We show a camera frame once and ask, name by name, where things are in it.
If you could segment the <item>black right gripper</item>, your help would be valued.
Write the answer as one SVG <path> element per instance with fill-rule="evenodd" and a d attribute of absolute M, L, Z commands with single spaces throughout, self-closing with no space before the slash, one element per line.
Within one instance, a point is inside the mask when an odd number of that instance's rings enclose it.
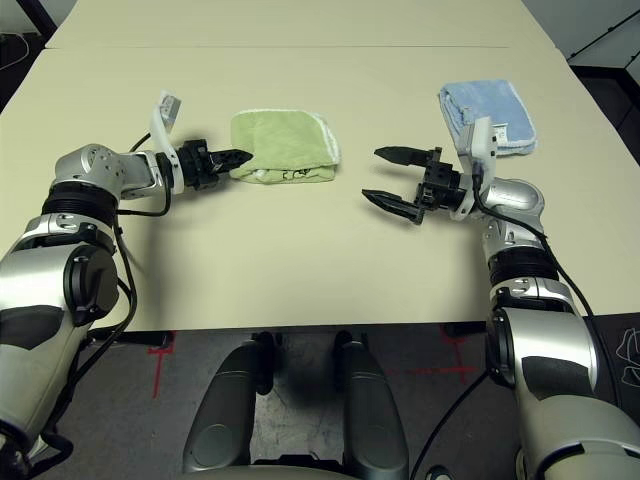
<path fill-rule="evenodd" d="M 361 193 L 377 207 L 415 225 L 420 225 L 428 212 L 440 209 L 455 212 L 462 204 L 466 190 L 461 187 L 461 174 L 451 164 L 440 160 L 441 153 L 441 147 L 432 150 L 405 146 L 378 148 L 374 154 L 388 162 L 423 167 L 422 181 L 418 184 L 413 203 L 381 190 L 363 189 Z"/>

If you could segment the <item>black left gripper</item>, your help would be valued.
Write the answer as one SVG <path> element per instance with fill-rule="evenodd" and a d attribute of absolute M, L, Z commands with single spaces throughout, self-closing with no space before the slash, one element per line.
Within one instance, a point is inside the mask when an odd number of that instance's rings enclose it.
<path fill-rule="evenodd" d="M 204 139 L 187 140 L 177 150 L 184 185 L 194 190 L 213 188 L 219 175 L 250 161 L 253 155 L 240 149 L 209 151 Z"/>

